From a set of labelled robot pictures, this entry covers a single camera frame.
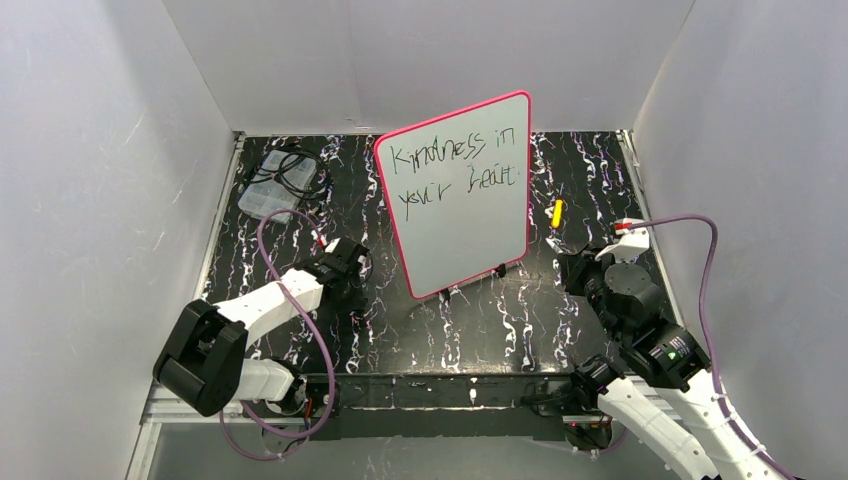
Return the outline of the white whiteboard marker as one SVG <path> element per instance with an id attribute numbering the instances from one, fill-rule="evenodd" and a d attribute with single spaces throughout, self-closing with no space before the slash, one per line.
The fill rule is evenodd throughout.
<path id="1" fill-rule="evenodd" d="M 563 250 L 560 246 L 560 241 L 555 238 L 546 238 L 545 243 L 557 254 L 560 255 L 563 253 Z"/>

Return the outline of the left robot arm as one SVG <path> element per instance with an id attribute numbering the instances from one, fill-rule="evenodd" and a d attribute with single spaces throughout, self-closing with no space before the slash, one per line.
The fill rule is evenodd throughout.
<path id="1" fill-rule="evenodd" d="M 280 280 L 241 297 L 188 303 L 154 364 L 153 378 L 204 417 L 232 401 L 289 401 L 302 383 L 292 367 L 281 360 L 249 359 L 248 348 L 303 314 L 361 309 L 360 272 L 368 254 L 365 246 L 339 238 L 295 263 Z"/>

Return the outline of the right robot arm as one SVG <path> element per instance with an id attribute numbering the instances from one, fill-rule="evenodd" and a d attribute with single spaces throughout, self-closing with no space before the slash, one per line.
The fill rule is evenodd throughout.
<path id="1" fill-rule="evenodd" d="M 571 394 L 618 420 L 681 479 L 789 479 L 731 405 L 705 349 L 668 316 L 650 274 L 609 253 L 558 256 L 565 291 L 588 301 L 625 365 L 597 354 Z"/>

